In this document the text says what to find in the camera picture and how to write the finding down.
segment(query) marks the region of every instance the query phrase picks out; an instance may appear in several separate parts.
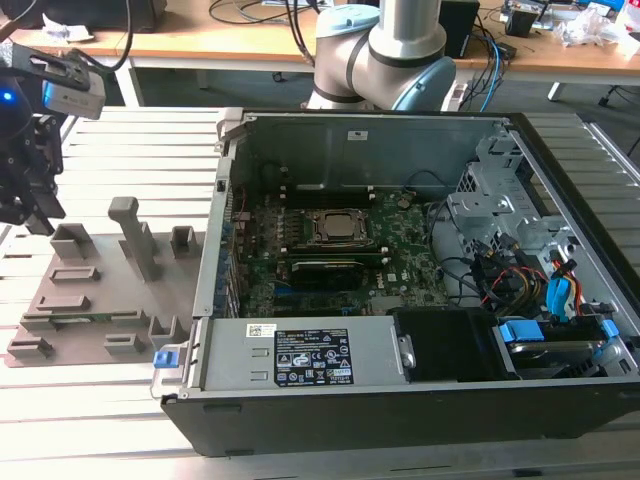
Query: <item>blue drive bracket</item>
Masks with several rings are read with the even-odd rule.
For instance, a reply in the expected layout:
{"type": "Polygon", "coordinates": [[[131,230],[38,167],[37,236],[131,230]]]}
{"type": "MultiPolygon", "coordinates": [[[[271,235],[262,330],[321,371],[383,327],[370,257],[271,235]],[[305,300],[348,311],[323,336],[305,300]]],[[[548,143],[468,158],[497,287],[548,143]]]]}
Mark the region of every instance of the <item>blue drive bracket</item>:
{"type": "Polygon", "coordinates": [[[158,350],[153,356],[153,366],[155,368],[178,368],[180,355],[178,352],[158,350]]]}
{"type": "Polygon", "coordinates": [[[552,278],[547,286],[547,310],[557,316],[561,323],[569,321],[564,306],[571,294],[571,284],[566,278],[552,278]]]}
{"type": "Polygon", "coordinates": [[[540,325],[535,320],[508,320],[500,325],[500,333],[505,343],[541,342],[544,340],[540,325]]]}

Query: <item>black cable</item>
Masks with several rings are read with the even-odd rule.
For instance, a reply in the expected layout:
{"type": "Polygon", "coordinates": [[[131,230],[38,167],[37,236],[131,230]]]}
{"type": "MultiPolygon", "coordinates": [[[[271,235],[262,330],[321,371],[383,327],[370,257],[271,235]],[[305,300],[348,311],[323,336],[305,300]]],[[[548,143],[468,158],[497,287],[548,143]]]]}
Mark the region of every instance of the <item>black cable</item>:
{"type": "Polygon", "coordinates": [[[409,187],[411,186],[411,182],[413,181],[414,178],[416,178],[416,176],[420,175],[421,173],[428,173],[433,178],[435,178],[440,185],[442,185],[443,187],[445,187],[447,189],[451,189],[451,187],[449,185],[447,185],[444,182],[444,180],[442,180],[442,178],[440,178],[438,176],[438,174],[436,172],[434,172],[433,170],[429,170],[428,168],[421,168],[420,170],[416,170],[411,175],[409,175],[409,178],[407,178],[405,180],[404,184],[402,185],[402,189],[404,191],[409,191],[409,187]]]}
{"type": "Polygon", "coordinates": [[[433,257],[433,260],[438,263],[438,266],[442,269],[443,273],[445,275],[448,275],[449,277],[453,278],[454,280],[456,280],[458,283],[461,283],[463,285],[465,285],[467,288],[469,288],[470,290],[472,290],[473,292],[477,293],[478,295],[480,295],[482,292],[480,292],[480,290],[478,289],[478,287],[476,287],[473,283],[471,282],[467,282],[464,278],[460,277],[459,275],[456,275],[455,273],[453,273],[451,270],[449,270],[447,267],[445,267],[444,265],[442,265],[439,261],[438,261],[438,257],[436,256],[436,252],[435,249],[433,248],[433,231],[436,227],[436,223],[438,221],[438,217],[440,216],[440,213],[442,212],[442,210],[444,209],[444,207],[447,205],[447,201],[443,201],[440,206],[438,207],[438,209],[436,210],[436,214],[433,217],[433,222],[431,222],[431,226],[429,227],[429,234],[427,236],[427,243],[429,246],[429,250],[431,251],[431,256],[433,257]]]}
{"type": "Polygon", "coordinates": [[[616,87],[613,89],[613,93],[615,93],[616,95],[618,95],[618,96],[619,96],[621,99],[623,99],[625,102],[627,102],[627,103],[629,103],[629,104],[631,104],[631,105],[635,105],[636,107],[640,107],[640,103],[636,103],[636,102],[634,102],[633,100],[629,100],[627,97],[625,97],[624,95],[622,95],[622,94],[619,92],[619,90],[620,90],[620,87],[616,86],[616,87]]]}
{"type": "Polygon", "coordinates": [[[307,49],[307,45],[304,43],[304,38],[302,37],[302,32],[300,31],[300,25],[298,23],[298,1],[294,0],[293,2],[293,7],[294,7],[294,11],[292,12],[291,10],[291,6],[289,5],[289,1],[285,0],[284,2],[284,6],[287,10],[287,17],[289,18],[289,28],[291,29],[291,35],[293,36],[293,40],[294,42],[296,42],[296,45],[298,46],[298,50],[300,50],[300,53],[302,54],[302,56],[311,64],[315,67],[315,61],[313,59],[313,57],[311,56],[311,53],[309,53],[309,50],[307,49]]]}
{"type": "MultiPolygon", "coordinates": [[[[287,15],[287,13],[286,13],[286,12],[283,12],[283,13],[279,13],[278,15],[273,15],[273,16],[271,16],[271,17],[265,17],[265,18],[258,18],[258,19],[256,19],[256,20],[246,20],[246,21],[227,20],[227,19],[225,19],[225,18],[220,18],[220,17],[216,16],[216,15],[213,13],[213,11],[214,11],[215,9],[217,9],[217,8],[224,7],[224,6],[227,6],[227,5],[231,5],[231,4],[232,4],[232,3],[228,3],[228,2],[227,2],[227,3],[223,3],[223,4],[221,5],[221,2],[222,2],[222,1],[223,1],[223,0],[215,0],[215,1],[214,1],[214,2],[209,6],[209,16],[210,16],[212,19],[214,19],[214,20],[216,20],[216,21],[218,21],[218,22],[220,22],[220,23],[224,23],[224,24],[226,24],[226,25],[259,25],[259,24],[262,24],[262,23],[268,22],[268,21],[270,21],[270,20],[275,20],[275,19],[277,19],[277,18],[282,18],[282,17],[284,17],[284,16],[286,16],[286,15],[287,15]]],[[[246,10],[246,9],[247,9],[247,8],[249,8],[249,7],[252,7],[252,6],[254,6],[254,5],[258,5],[258,4],[261,4],[261,3],[262,3],[261,1],[256,1],[256,2],[247,3],[246,5],[241,6],[241,7],[240,7],[240,10],[244,11],[244,10],[246,10]]],[[[310,8],[310,7],[305,7],[305,8],[303,8],[303,9],[301,9],[301,11],[309,10],[309,8],[310,8]]]]}
{"type": "Polygon", "coordinates": [[[622,90],[625,93],[628,93],[629,95],[638,95],[640,92],[632,92],[631,90],[627,90],[626,88],[624,88],[621,85],[616,85],[615,87],[613,87],[617,90],[622,90]]]}
{"type": "MultiPolygon", "coordinates": [[[[482,23],[482,20],[480,19],[480,15],[476,14],[476,19],[478,20],[479,25],[475,25],[475,26],[480,29],[480,31],[482,32],[482,34],[484,36],[493,39],[493,35],[491,35],[491,32],[489,32],[484,27],[484,24],[482,23]]],[[[480,95],[481,92],[485,91],[486,88],[489,86],[489,83],[490,83],[491,75],[489,75],[489,77],[487,77],[486,79],[485,79],[485,75],[487,75],[488,72],[493,70],[493,68],[492,68],[492,60],[495,57],[495,53],[494,53],[493,49],[491,48],[491,45],[489,45],[488,41],[486,41],[486,40],[484,40],[482,38],[480,38],[479,40],[482,42],[482,44],[487,49],[487,65],[484,67],[484,70],[482,71],[480,76],[471,84],[471,88],[469,89],[469,92],[468,92],[467,96],[460,103],[460,108],[462,108],[467,102],[471,102],[476,96],[480,95]],[[477,88],[479,87],[480,83],[483,80],[484,80],[484,84],[482,85],[482,88],[480,90],[477,90],[477,88]]]]}
{"type": "Polygon", "coordinates": [[[77,48],[74,48],[73,50],[71,50],[70,54],[82,57],[84,60],[86,60],[91,65],[96,67],[98,70],[101,70],[103,73],[114,73],[116,70],[122,67],[122,65],[124,65],[124,62],[126,62],[127,58],[129,57],[129,52],[131,51],[131,45],[133,44],[133,24],[131,21],[131,0],[125,0],[125,3],[127,5],[127,43],[124,46],[124,51],[122,52],[122,56],[120,57],[120,60],[118,60],[111,67],[108,67],[100,63],[98,60],[93,58],[88,53],[85,53],[82,50],[78,50],[77,48]]]}
{"type": "Polygon", "coordinates": [[[640,137],[638,137],[636,139],[635,142],[633,142],[633,145],[631,145],[631,148],[629,149],[629,151],[627,152],[627,157],[630,157],[631,154],[633,153],[633,151],[636,149],[636,147],[638,146],[638,144],[640,143],[640,137]]]}
{"type": "MultiPolygon", "coordinates": [[[[476,28],[480,29],[480,32],[482,33],[482,36],[491,39],[491,41],[495,44],[496,43],[496,38],[493,36],[493,34],[487,30],[484,26],[484,23],[482,22],[482,19],[480,18],[480,15],[476,15],[476,20],[478,21],[477,25],[474,25],[476,28]]],[[[482,71],[482,73],[480,74],[480,76],[472,83],[471,87],[468,90],[467,95],[465,96],[465,98],[462,100],[462,102],[460,103],[460,107],[463,107],[465,104],[467,105],[466,110],[468,111],[471,108],[471,102],[473,102],[473,100],[478,97],[479,95],[484,94],[487,91],[487,88],[490,86],[491,84],[491,80],[492,80],[492,75],[490,74],[490,72],[492,72],[495,68],[495,52],[492,48],[492,45],[489,41],[487,41],[485,38],[478,38],[483,45],[485,46],[486,50],[487,50],[487,65],[485,66],[484,70],[482,71]]],[[[500,88],[500,86],[502,85],[502,83],[504,82],[504,75],[509,67],[510,64],[510,60],[509,61],[505,61],[505,57],[504,55],[500,56],[500,66],[499,66],[499,72],[498,72],[498,78],[496,79],[496,84],[493,88],[493,94],[495,95],[495,92],[498,90],[498,88],[500,88]]]]}
{"type": "Polygon", "coordinates": [[[31,12],[31,10],[33,10],[33,8],[36,6],[36,4],[38,2],[40,2],[41,0],[33,0],[33,2],[31,2],[31,5],[29,5],[24,12],[22,12],[20,15],[18,15],[16,18],[13,19],[13,22],[19,22],[20,20],[22,20],[24,17],[26,17],[27,15],[29,15],[29,12],[31,12]]]}
{"type": "Polygon", "coordinates": [[[307,0],[307,4],[315,10],[317,14],[320,14],[320,8],[318,7],[318,0],[307,0]]]}

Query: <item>wooden desk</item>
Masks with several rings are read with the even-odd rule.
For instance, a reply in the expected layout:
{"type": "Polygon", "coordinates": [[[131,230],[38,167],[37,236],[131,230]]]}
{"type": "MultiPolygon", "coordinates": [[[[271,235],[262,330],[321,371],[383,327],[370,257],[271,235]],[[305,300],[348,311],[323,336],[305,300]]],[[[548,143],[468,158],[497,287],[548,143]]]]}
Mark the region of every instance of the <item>wooden desk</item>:
{"type": "MultiPolygon", "coordinates": [[[[0,25],[4,24],[7,18],[0,14],[0,25]]],[[[95,40],[87,43],[68,45],[62,41],[55,42],[45,35],[42,30],[16,30],[11,39],[26,47],[42,50],[43,52],[57,54],[66,52],[74,47],[81,48],[85,52],[98,57],[115,57],[117,45],[125,36],[125,32],[99,31],[93,32],[95,40]]]]}
{"type": "MultiPolygon", "coordinates": [[[[206,86],[205,70],[259,70],[312,72],[298,52],[288,26],[226,25],[209,17],[211,0],[168,0],[167,11],[158,31],[137,34],[129,60],[117,74],[127,106],[143,105],[135,67],[191,68],[198,70],[201,87],[206,86]]],[[[501,0],[481,0],[482,18],[501,0]]],[[[255,6],[249,12],[266,17],[284,9],[255,6]]],[[[241,20],[232,5],[216,9],[219,17],[241,20]]],[[[492,20],[497,12],[484,19],[485,26],[499,41],[518,49],[506,78],[513,80],[640,85],[640,56],[630,60],[616,52],[616,45],[598,47],[583,45],[565,48],[551,32],[532,33],[530,38],[506,37],[504,25],[492,20]]],[[[300,24],[309,50],[315,52],[316,14],[300,14],[300,24]]],[[[14,39],[28,46],[58,50],[40,32],[18,31],[14,39]]],[[[97,42],[83,45],[93,55],[113,57],[124,50],[126,35],[122,32],[98,32],[97,42]]],[[[456,60],[459,84],[465,84],[487,64],[486,50],[478,40],[470,42],[466,58],[456,60]]],[[[561,88],[552,91],[555,98],[561,88]]]]}

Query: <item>metal slotted table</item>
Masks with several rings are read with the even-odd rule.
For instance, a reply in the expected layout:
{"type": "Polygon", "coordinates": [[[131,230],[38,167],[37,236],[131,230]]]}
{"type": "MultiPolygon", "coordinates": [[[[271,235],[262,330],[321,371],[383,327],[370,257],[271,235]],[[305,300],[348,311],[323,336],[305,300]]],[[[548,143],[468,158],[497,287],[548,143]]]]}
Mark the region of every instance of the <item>metal slotted table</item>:
{"type": "MultiPolygon", "coordinates": [[[[140,199],[140,219],[153,232],[185,224],[204,231],[218,157],[217,116],[215,109],[111,108],[97,122],[68,122],[65,173],[58,178],[65,222],[81,221],[90,234],[114,233],[110,200],[131,195],[140,199]]],[[[534,123],[539,118],[532,116],[534,123]]],[[[574,134],[590,128],[577,117],[572,121],[578,122],[574,134]]],[[[633,243],[629,235],[620,238],[633,243]]],[[[23,227],[0,228],[0,240],[3,355],[52,249],[47,238],[30,236],[23,227]]],[[[152,374],[151,364],[9,369],[0,362],[0,475],[457,479],[544,473],[589,480],[637,478],[640,469],[640,415],[577,440],[203,458],[151,398],[152,374]]]]}

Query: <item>blue latch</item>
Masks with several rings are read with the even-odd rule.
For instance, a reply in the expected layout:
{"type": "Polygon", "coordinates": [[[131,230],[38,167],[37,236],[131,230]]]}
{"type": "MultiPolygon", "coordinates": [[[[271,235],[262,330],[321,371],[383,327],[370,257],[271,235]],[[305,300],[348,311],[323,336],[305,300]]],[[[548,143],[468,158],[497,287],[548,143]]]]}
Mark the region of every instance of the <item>blue latch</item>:
{"type": "Polygon", "coordinates": [[[571,294],[571,283],[566,278],[552,278],[547,286],[547,309],[552,315],[556,315],[560,322],[568,322],[564,306],[571,294]]]}
{"type": "Polygon", "coordinates": [[[153,366],[155,368],[178,368],[180,359],[178,352],[161,350],[153,355],[153,366]]]}
{"type": "Polygon", "coordinates": [[[500,333],[505,343],[540,342],[544,340],[540,325],[535,320],[508,320],[500,325],[500,333]]]}
{"type": "Polygon", "coordinates": [[[603,320],[602,329],[604,330],[604,333],[606,333],[607,337],[609,338],[617,337],[618,335],[620,335],[620,330],[618,330],[618,327],[616,327],[616,324],[613,322],[613,320],[610,320],[610,319],[603,320]]]}

